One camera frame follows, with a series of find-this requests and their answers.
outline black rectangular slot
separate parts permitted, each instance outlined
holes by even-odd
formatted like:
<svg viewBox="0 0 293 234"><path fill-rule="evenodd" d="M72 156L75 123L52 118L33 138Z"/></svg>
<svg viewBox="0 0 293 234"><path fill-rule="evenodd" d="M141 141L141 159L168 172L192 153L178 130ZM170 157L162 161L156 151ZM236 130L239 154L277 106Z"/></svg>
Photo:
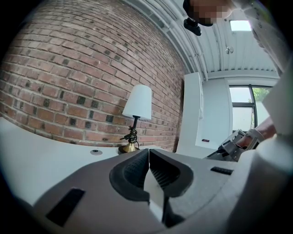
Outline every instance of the black rectangular slot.
<svg viewBox="0 0 293 234"><path fill-rule="evenodd" d="M78 188L70 189L46 217L53 223L63 227L84 193L85 191Z"/></svg>
<svg viewBox="0 0 293 234"><path fill-rule="evenodd" d="M225 175L231 175L233 170L230 170L230 169L225 169L225 168L222 168L222 167L217 167L217 166L214 166L211 171L214 171L214 172L218 172L218 173L222 173L222 174L225 174Z"/></svg>

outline white ceiling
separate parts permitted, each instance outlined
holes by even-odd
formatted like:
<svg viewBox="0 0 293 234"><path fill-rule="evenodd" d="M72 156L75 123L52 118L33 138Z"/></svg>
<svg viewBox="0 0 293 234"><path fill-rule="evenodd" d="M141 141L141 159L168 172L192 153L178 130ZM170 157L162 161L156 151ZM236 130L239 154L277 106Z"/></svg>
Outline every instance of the white ceiling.
<svg viewBox="0 0 293 234"><path fill-rule="evenodd" d="M185 30L187 18L182 8L184 0L125 0L150 18L178 50L188 73L199 71L203 80L218 77L223 71L231 71L235 77L277 78L276 69L252 32L232 32L230 20L245 20L242 11L234 11L225 20L220 19L212 27L201 26L202 35L197 37ZM225 52L227 47L233 53Z"/></svg>

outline ceiling beam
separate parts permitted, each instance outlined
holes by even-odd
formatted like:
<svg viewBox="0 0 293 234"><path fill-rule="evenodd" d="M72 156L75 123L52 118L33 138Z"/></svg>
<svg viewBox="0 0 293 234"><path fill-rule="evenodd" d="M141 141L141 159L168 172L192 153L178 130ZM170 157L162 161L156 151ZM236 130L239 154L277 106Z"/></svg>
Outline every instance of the ceiling beam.
<svg viewBox="0 0 293 234"><path fill-rule="evenodd" d="M228 70L209 72L209 79L229 78L229 77L262 77L278 79L279 75L275 71L261 71L261 70Z"/></svg>

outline brick wall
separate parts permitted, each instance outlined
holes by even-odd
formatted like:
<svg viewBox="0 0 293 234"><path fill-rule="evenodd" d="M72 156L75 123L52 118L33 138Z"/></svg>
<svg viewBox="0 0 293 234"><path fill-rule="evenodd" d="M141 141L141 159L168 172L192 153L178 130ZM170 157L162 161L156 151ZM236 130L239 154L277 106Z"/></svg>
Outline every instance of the brick wall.
<svg viewBox="0 0 293 234"><path fill-rule="evenodd" d="M2 116L72 144L117 146L136 84L152 89L140 145L173 150L181 123L184 66L169 40L117 0L51 0L20 31L1 66Z"/></svg>

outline white cylindrical object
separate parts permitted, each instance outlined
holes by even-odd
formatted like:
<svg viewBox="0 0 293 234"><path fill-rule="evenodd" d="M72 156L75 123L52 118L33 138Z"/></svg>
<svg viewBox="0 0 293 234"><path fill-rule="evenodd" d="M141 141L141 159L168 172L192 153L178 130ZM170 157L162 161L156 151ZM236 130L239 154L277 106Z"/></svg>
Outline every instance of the white cylindrical object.
<svg viewBox="0 0 293 234"><path fill-rule="evenodd" d="M152 119L152 90L146 85L133 87L122 113L124 116L139 116L141 119Z"/></svg>

